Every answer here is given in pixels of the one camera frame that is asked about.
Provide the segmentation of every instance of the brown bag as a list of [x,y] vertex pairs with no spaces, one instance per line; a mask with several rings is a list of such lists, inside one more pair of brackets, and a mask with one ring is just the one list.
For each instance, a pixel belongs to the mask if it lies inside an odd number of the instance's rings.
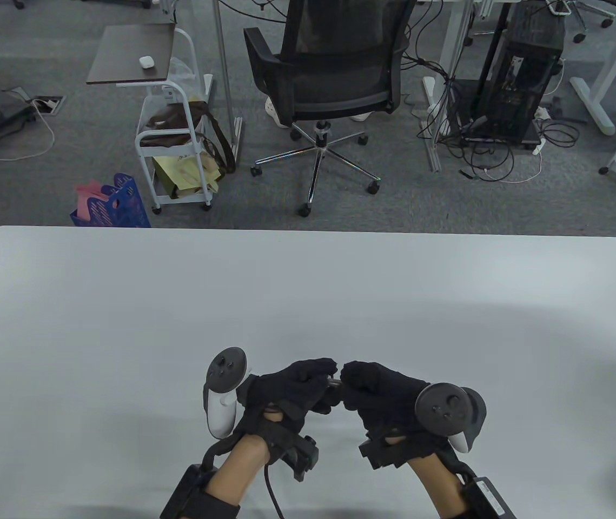
[[[196,135],[197,138],[202,141],[202,146],[204,146],[207,153],[209,153],[219,165],[219,171],[221,171],[222,175],[236,171],[236,158],[233,156],[233,151],[231,150],[226,136],[223,134],[223,131],[221,131],[221,128],[219,128],[218,121],[211,114],[211,111],[209,111],[209,105],[204,101],[190,101],[188,105],[190,106],[190,114],[192,115],[192,121],[195,127],[200,123],[202,116],[207,116],[211,122],[211,127],[214,128],[216,138],[218,138],[221,149],[223,149],[223,157],[211,140],[202,134]],[[185,117],[185,110],[182,103],[176,102],[167,105],[166,108],[154,114],[144,127],[147,129],[187,128],[187,118]],[[164,148],[171,148],[171,146],[182,146],[189,142],[190,138],[187,134],[167,135],[162,137],[152,136],[143,138],[142,146],[163,146]]]

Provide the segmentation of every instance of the black glove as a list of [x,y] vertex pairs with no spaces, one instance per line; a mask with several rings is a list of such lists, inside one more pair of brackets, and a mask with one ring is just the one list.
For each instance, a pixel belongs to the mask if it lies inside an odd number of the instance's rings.
[[[344,366],[341,379],[345,408],[358,411],[369,439],[378,447],[397,451],[392,461],[397,467],[413,457],[451,450],[447,438],[428,432],[416,418],[416,398],[429,385],[426,381],[358,361]],[[384,439],[397,436],[407,439],[396,449],[387,448]]]
[[288,430],[298,433],[309,411],[328,415],[338,401],[332,394],[328,379],[337,372],[331,358],[297,361],[276,373],[258,376],[248,388],[246,412],[261,409],[281,411],[280,422]]

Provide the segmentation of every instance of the desktop pc case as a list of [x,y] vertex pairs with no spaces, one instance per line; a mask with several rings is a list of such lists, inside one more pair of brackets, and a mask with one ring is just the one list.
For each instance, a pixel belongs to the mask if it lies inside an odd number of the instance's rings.
[[565,17],[553,15],[544,0],[515,5],[476,106],[476,117],[488,118],[484,134],[522,143],[548,82],[560,71],[564,40]]

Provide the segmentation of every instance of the dark wooden tabletop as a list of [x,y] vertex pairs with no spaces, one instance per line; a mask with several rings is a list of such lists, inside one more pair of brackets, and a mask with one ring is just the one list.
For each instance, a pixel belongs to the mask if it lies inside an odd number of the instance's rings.
[[[175,24],[109,25],[98,45],[87,84],[165,80],[175,28]],[[154,59],[152,69],[142,69],[142,56]]]

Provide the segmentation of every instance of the floor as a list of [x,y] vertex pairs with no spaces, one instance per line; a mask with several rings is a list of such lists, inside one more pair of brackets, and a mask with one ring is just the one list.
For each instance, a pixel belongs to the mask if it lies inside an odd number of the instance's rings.
[[[251,0],[229,2],[256,15],[271,16]],[[277,2],[286,4],[286,0]],[[64,95],[67,101],[49,121],[57,137],[50,153],[0,163],[0,225],[70,225],[78,183],[91,178],[105,183],[124,171],[134,175],[145,192],[133,150],[133,126],[142,94],[114,86],[87,86],[85,78],[105,25],[155,22],[163,17],[155,9],[97,0],[26,0],[26,5],[18,11],[9,0],[0,0],[0,88],[22,86],[32,95]],[[420,45],[429,59],[439,56],[448,8],[444,5],[426,29],[427,47]],[[547,145],[542,175],[524,184],[469,181],[458,174],[461,164],[451,157],[443,158],[442,173],[431,173],[422,141],[416,138],[418,119],[412,115],[425,106],[421,77],[426,73],[421,68],[403,73],[402,91],[409,106],[402,104],[391,116],[373,114],[365,123],[345,119],[333,124],[335,136],[357,129],[369,133],[366,147],[347,144],[342,153],[382,176],[377,196],[365,192],[363,178],[329,162],[318,183],[312,215],[296,216],[295,208],[310,181],[310,158],[268,165],[259,178],[249,174],[254,159],[286,151],[293,142],[263,110],[264,99],[251,79],[241,28],[260,26],[270,45],[278,49],[281,26],[222,9],[231,93],[236,111],[246,121],[241,164],[234,176],[221,183],[210,212],[196,205],[168,206],[161,215],[150,215],[155,227],[616,236],[616,176],[597,175],[616,148],[616,136],[607,138],[590,123],[575,148]],[[422,9],[416,8],[413,16],[418,18]],[[616,22],[601,29],[598,18],[587,15],[587,19],[592,27],[587,40],[575,45],[568,38],[565,57],[566,76],[590,82],[616,38]],[[218,75],[211,0],[196,2],[193,15],[183,10],[180,20],[197,34],[204,71]],[[491,26],[491,22],[478,23],[479,29]],[[488,37],[477,37],[464,51],[457,76],[478,74],[488,42]],[[213,109],[224,124],[223,91],[221,85],[217,87]],[[563,99],[566,115],[586,118],[567,81],[557,95]],[[616,123],[616,81],[604,107]],[[31,124],[0,144],[0,157],[41,151],[49,138],[41,124]],[[512,178],[527,178],[537,168],[536,157],[522,154]],[[148,196],[145,203],[150,205]]]

